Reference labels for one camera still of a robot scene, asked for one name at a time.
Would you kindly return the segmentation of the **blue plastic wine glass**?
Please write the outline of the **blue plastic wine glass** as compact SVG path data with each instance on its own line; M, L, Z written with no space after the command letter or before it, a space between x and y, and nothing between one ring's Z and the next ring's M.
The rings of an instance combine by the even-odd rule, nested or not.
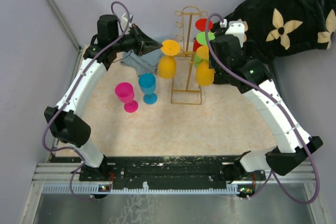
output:
M156 78L151 73L145 73L138 79L138 84L141 91L144 93L143 101L145 104L152 105L158 100L158 96L155 93L156 90Z

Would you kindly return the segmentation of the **orange plastic wine glass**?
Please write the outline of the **orange plastic wine glass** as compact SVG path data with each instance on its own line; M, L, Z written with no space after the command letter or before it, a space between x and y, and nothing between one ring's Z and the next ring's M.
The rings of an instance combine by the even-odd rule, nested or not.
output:
M157 74L162 79L172 79L176 73L176 56L180 52L180 44L172 39L167 39L162 42L161 51L163 57L160 59Z
M196 69L196 82L201 86L209 86L214 82L215 70L209 66L208 46L200 46L196 50L196 54L202 60Z

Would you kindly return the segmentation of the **black floral blanket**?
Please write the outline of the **black floral blanket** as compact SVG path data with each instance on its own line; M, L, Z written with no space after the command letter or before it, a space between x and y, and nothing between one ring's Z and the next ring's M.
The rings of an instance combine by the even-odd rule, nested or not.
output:
M270 64L307 50L328 50L335 34L335 0L245 0L228 21L245 25L247 55Z

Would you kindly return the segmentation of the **pink plastic wine glass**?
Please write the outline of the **pink plastic wine glass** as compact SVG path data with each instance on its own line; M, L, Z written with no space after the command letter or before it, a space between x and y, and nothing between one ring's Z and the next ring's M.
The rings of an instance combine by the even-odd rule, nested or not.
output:
M115 87L115 94L124 104L124 110L128 113L134 113L139 105L136 102L133 85L128 82L119 83Z

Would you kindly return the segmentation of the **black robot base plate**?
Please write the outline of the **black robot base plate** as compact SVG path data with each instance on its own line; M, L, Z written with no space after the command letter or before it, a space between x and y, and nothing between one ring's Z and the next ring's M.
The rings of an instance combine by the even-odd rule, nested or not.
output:
M111 182L113 189L225 189L234 181L262 181L261 169L247 172L238 155L105 157L101 168L85 165L81 182Z

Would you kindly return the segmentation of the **grey folded cloth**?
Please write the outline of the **grey folded cloth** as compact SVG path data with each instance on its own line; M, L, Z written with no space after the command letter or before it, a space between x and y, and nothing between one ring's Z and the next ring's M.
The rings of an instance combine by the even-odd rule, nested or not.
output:
M121 59L121 64L127 67L131 67L136 71L137 76L141 76L145 73L157 73L158 64L164 53L161 49L152 51L143 56L137 56L133 50L124 52Z

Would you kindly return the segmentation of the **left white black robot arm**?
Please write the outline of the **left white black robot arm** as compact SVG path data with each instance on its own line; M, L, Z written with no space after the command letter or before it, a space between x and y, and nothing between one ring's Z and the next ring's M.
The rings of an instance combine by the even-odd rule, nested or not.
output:
M99 80L110 68L117 54L132 52L143 56L161 48L161 43L148 37L133 16L102 15L97 21L97 34L83 55L80 68L69 89L54 107L44 111L47 131L81 157L90 173L98 180L108 177L104 155L90 140L91 128L81 118L85 106Z

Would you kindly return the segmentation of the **green plastic wine glass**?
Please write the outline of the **green plastic wine glass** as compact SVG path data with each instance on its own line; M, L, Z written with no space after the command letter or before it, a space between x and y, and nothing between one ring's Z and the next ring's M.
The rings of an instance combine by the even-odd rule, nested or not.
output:
M194 66L197 68L201 63L208 62L209 60L209 48L206 43L205 32L200 32L193 45L194 56Z

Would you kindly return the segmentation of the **aluminium frame rail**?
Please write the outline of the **aluminium frame rail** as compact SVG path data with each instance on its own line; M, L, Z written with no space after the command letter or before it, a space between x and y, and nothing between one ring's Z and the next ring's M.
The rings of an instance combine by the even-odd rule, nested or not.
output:
M45 0L47 3L47 6L50 8L53 16L55 17L58 24L61 26L63 32L71 42L71 44L76 48L80 49L81 45L74 33L74 31L71 29L66 17L61 12L59 6L57 5L55 0Z

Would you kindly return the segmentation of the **red plastic wine glass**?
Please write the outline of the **red plastic wine glass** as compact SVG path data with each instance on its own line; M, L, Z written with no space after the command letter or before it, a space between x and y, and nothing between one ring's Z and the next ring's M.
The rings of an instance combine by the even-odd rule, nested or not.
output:
M198 30L198 34L194 38L193 51L196 52L200 46L206 45L205 38L205 28L206 28L206 18L201 18L196 21L195 27Z

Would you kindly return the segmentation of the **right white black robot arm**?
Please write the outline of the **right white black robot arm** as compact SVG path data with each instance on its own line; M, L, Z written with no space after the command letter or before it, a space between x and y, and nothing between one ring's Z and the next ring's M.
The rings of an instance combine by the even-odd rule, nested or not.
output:
M298 167L323 141L304 130L276 89L269 71L258 59L248 59L240 39L232 34L207 40L210 65L255 106L276 140L276 146L245 153L234 167L235 175L248 179L254 171L270 169L285 176Z

